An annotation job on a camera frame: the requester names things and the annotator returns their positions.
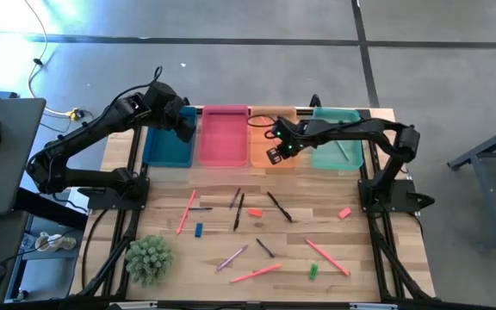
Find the teal pen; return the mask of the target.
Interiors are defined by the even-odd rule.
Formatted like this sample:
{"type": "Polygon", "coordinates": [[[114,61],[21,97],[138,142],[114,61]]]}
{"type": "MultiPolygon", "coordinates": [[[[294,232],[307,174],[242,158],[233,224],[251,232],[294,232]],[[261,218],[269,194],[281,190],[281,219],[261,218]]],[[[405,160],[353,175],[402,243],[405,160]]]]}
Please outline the teal pen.
{"type": "Polygon", "coordinates": [[[350,156],[348,155],[348,152],[344,148],[344,145],[340,141],[338,141],[338,140],[336,140],[335,143],[338,146],[339,150],[341,151],[342,155],[344,156],[345,161],[346,162],[349,162],[350,161],[350,156]]]}

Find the black pen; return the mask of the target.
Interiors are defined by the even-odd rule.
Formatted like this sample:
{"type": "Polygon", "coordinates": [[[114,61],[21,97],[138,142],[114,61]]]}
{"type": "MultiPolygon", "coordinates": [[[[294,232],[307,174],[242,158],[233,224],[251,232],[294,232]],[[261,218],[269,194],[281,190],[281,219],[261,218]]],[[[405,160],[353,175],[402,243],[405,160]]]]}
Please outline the black pen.
{"type": "Polygon", "coordinates": [[[245,199],[245,193],[243,193],[240,197],[239,206],[238,206],[237,213],[235,216],[235,221],[233,224],[233,231],[236,231],[239,227],[239,219],[240,219],[242,207],[244,205],[244,199],[245,199]]]}
{"type": "Polygon", "coordinates": [[[286,209],[284,209],[279,201],[269,192],[267,191],[266,192],[267,196],[271,199],[271,201],[273,202],[273,204],[281,211],[281,213],[285,216],[285,218],[290,222],[290,223],[293,223],[293,219],[291,217],[291,215],[286,211],[286,209]]]}

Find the translucent purple pen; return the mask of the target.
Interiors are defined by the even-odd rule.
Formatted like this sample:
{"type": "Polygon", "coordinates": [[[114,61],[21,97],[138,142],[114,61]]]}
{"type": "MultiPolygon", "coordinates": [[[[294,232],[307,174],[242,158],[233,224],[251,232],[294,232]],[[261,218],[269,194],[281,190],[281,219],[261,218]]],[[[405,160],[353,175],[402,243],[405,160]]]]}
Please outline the translucent purple pen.
{"type": "Polygon", "coordinates": [[[216,272],[220,272],[221,270],[225,269],[225,267],[232,262],[236,257],[238,257],[240,254],[242,254],[246,249],[248,245],[243,245],[240,249],[238,249],[236,252],[234,252],[229,258],[225,259],[222,263],[220,263],[216,267],[216,272]]]}

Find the orange plastic bin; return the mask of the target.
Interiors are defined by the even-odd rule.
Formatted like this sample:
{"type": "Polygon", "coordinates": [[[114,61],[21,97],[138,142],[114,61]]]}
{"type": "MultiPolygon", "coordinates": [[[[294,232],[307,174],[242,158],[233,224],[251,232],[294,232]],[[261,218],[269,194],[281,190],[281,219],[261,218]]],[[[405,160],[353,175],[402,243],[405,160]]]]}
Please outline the orange plastic bin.
{"type": "Polygon", "coordinates": [[[250,129],[251,164],[257,168],[295,168],[299,165],[298,157],[288,158],[279,164],[271,164],[266,151],[276,147],[279,139],[267,139],[266,132],[271,129],[278,116],[291,122],[297,121],[296,109],[284,106],[252,107],[248,120],[250,129]]]}

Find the blue plastic bin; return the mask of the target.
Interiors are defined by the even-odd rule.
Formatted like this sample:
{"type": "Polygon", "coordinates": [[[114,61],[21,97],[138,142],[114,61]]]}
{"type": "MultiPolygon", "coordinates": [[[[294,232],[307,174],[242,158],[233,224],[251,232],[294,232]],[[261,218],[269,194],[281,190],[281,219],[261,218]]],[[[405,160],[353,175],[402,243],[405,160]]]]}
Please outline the blue plastic bin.
{"type": "Polygon", "coordinates": [[[195,133],[188,143],[175,132],[149,127],[142,161],[151,167],[189,168],[193,162],[195,133]]]}

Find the teal plastic bin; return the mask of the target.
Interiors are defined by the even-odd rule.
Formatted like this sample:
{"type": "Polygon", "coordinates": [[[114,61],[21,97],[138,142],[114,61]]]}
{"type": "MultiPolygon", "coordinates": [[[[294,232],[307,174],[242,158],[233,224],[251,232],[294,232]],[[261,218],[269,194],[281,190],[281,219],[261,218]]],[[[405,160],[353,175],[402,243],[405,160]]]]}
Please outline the teal plastic bin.
{"type": "MultiPolygon", "coordinates": [[[[356,110],[350,109],[317,108],[313,111],[312,118],[338,123],[359,121],[360,115],[356,110]]],[[[362,142],[360,140],[339,140],[350,156],[350,161],[346,162],[335,141],[312,150],[312,167],[339,171],[358,170],[363,164],[362,142]]]]}

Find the pink plastic bin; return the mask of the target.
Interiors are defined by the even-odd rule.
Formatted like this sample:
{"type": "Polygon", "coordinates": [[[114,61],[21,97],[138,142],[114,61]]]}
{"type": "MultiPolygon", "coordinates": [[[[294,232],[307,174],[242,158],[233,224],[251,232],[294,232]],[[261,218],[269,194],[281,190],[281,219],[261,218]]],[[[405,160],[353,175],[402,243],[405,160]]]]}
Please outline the pink plastic bin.
{"type": "Polygon", "coordinates": [[[248,159],[248,107],[205,106],[199,160],[210,167],[242,167],[248,159]]]}

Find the green artificial plant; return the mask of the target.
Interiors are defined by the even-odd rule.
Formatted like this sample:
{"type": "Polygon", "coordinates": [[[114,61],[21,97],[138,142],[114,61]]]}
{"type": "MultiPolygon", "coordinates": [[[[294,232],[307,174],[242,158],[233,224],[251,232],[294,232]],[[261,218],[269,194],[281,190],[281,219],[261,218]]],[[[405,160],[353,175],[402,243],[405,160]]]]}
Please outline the green artificial plant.
{"type": "Polygon", "coordinates": [[[152,286],[168,273],[174,258],[171,246],[162,236],[147,235],[129,244],[126,270],[135,283],[152,286]]]}

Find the dark grey side desk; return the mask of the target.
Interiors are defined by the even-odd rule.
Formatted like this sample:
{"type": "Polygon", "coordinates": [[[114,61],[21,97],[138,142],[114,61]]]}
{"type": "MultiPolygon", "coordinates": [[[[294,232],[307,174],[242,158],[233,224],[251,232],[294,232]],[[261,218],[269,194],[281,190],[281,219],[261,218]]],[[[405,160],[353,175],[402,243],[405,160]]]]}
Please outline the dark grey side desk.
{"type": "Polygon", "coordinates": [[[0,215],[13,208],[46,101],[0,99],[0,215]]]}

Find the cream-coloured figurine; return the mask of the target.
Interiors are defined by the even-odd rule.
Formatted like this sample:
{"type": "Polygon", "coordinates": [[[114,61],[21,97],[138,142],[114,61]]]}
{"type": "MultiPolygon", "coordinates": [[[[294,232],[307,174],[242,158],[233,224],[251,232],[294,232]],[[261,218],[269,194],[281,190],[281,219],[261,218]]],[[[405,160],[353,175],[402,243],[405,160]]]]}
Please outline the cream-coloured figurine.
{"type": "Polygon", "coordinates": [[[76,245],[74,238],[66,237],[63,233],[51,235],[47,232],[41,232],[34,243],[35,250],[39,252],[71,251],[76,245]]]}

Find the silver metal bracket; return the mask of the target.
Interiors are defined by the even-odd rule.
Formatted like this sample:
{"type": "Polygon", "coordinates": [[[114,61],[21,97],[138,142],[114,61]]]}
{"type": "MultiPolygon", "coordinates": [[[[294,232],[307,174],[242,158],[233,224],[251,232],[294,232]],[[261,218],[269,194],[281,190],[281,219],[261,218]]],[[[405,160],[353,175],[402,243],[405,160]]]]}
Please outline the silver metal bracket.
{"type": "Polygon", "coordinates": [[[353,302],[349,305],[350,310],[398,310],[395,304],[387,303],[366,303],[366,302],[353,302]]]}
{"type": "Polygon", "coordinates": [[[119,301],[111,302],[106,310],[154,310],[158,309],[155,301],[119,301]]]}

